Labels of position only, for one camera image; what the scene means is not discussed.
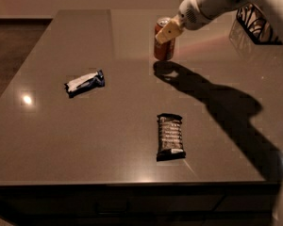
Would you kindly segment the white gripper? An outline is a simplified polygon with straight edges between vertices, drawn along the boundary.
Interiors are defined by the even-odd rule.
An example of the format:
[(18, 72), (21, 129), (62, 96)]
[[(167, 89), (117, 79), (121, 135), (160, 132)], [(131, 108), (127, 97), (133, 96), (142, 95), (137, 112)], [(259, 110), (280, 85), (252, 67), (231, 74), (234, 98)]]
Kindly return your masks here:
[(220, 13), (220, 5), (218, 0), (184, 0), (178, 9), (180, 22), (171, 19), (156, 34), (157, 42), (163, 44), (177, 38), (183, 32), (182, 26), (197, 30), (211, 23)]

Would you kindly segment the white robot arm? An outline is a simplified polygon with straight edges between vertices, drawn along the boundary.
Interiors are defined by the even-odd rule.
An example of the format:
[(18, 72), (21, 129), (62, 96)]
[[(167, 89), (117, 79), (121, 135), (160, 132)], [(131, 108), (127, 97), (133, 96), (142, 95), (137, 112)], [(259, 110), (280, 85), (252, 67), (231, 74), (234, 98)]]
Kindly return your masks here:
[(184, 0), (174, 18), (156, 34), (156, 40), (163, 44), (180, 36), (185, 29), (198, 30), (248, 3), (259, 8), (283, 43), (283, 0)]

